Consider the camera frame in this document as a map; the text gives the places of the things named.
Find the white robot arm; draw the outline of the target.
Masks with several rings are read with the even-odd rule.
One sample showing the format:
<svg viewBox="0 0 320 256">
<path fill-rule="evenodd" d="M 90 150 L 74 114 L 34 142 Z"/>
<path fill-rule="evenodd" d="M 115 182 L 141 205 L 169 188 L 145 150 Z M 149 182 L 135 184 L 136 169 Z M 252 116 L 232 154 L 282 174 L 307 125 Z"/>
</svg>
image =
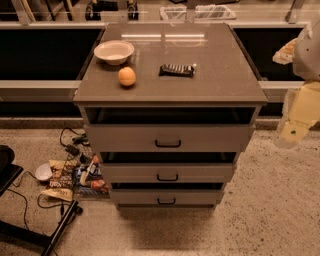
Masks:
<svg viewBox="0 0 320 256">
<path fill-rule="evenodd" d="M 304 80 L 299 89 L 287 91 L 276 130 L 275 145 L 289 149 L 320 120 L 320 20 L 307 24 L 272 60 L 282 65 L 292 63 L 293 73 Z"/>
</svg>

